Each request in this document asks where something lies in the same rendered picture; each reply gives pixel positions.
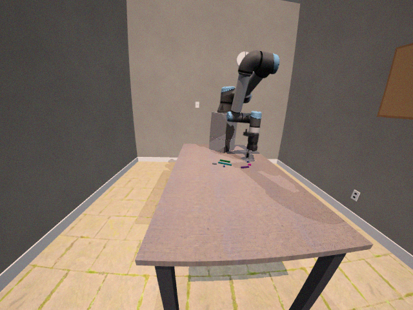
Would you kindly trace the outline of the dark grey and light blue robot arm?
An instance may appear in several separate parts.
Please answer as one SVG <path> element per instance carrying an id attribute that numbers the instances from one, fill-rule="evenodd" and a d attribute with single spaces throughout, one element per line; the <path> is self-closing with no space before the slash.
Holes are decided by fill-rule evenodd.
<path id="1" fill-rule="evenodd" d="M 235 87 L 221 89 L 218 113 L 227 114 L 227 121 L 249 123 L 250 127 L 259 128 L 261 112 L 242 113 L 244 103 L 248 103 L 251 93 L 259 82 L 269 74 L 275 74 L 279 68 L 279 56 L 274 53 L 253 50 L 241 61 Z M 231 108 L 232 107 L 232 108 Z"/>

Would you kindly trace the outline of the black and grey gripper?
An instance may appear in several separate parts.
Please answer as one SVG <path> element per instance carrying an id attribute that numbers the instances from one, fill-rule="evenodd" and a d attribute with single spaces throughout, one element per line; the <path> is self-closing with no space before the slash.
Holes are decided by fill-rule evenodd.
<path id="1" fill-rule="evenodd" d="M 258 143 L 258 138 L 259 138 L 259 134 L 258 134 L 259 129 L 260 128 L 249 127 L 249 132 L 250 133 L 247 133 L 247 129 L 246 129 L 246 132 L 243 133 L 244 136 L 248 136 L 246 158 L 251 159 L 252 152 L 257 150 L 257 143 Z M 250 153 L 249 153 L 249 151 L 250 151 Z M 249 157 L 248 157 L 248 154 L 249 154 Z"/>

